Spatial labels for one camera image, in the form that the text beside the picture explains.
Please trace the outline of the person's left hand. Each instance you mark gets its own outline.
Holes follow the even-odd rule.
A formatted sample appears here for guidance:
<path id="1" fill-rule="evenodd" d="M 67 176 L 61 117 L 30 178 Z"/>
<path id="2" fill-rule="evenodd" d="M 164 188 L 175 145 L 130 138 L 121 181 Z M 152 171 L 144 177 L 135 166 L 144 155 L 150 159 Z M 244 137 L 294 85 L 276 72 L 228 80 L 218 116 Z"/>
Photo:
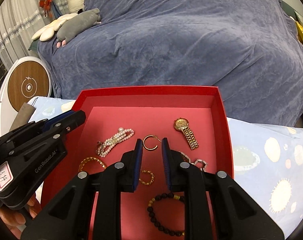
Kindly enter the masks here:
<path id="1" fill-rule="evenodd" d="M 29 211 L 32 218 L 35 218 L 41 211 L 41 205 L 36 198 L 36 193 L 34 193 L 28 201 L 27 210 Z M 22 232 L 19 229 L 19 226 L 22 226 L 26 223 L 26 219 L 23 214 L 19 213 L 19 211 L 11 210 L 6 206 L 2 206 L 0 208 L 0 218 L 6 224 L 11 233 L 17 239 L 20 239 Z"/>

